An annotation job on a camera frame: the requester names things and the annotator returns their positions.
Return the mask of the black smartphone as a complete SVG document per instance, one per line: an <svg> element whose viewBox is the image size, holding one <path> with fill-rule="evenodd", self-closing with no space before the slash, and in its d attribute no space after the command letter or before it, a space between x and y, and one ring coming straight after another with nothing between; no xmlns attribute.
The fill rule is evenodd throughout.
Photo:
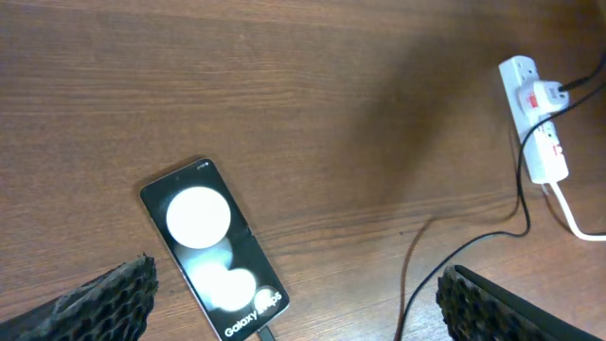
<svg viewBox="0 0 606 341"><path fill-rule="evenodd" d="M197 159L139 195L217 338L274 339L289 295L215 163Z"/></svg>

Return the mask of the white power strip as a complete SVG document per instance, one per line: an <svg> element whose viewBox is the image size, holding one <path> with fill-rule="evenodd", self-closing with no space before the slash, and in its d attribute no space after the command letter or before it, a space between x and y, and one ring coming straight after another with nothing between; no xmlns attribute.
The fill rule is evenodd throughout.
<svg viewBox="0 0 606 341"><path fill-rule="evenodd" d="M520 140L530 180L544 185L560 182L569 175L555 124L551 116L526 116L517 99L517 90L527 81L545 81L534 61L527 56L514 56L499 64L512 118Z"/></svg>

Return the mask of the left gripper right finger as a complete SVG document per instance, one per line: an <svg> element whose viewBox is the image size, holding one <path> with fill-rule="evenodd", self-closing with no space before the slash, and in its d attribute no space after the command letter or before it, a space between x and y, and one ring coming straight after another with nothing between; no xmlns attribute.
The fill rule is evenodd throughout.
<svg viewBox="0 0 606 341"><path fill-rule="evenodd" d="M453 340L599 341L462 265L447 267L437 284Z"/></svg>

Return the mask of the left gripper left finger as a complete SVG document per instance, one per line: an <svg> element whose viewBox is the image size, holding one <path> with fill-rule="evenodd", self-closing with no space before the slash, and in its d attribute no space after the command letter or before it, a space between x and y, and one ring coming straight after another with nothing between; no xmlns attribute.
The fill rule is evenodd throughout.
<svg viewBox="0 0 606 341"><path fill-rule="evenodd" d="M145 254L1 323L5 341L137 341L159 288Z"/></svg>

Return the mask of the white charger adapter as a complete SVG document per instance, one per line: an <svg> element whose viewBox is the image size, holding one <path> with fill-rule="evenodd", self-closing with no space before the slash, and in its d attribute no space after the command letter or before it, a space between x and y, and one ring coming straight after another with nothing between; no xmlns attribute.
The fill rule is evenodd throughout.
<svg viewBox="0 0 606 341"><path fill-rule="evenodd" d="M527 81L517 90L517 99L528 117L540 117L565 109L569 94L557 81Z"/></svg>

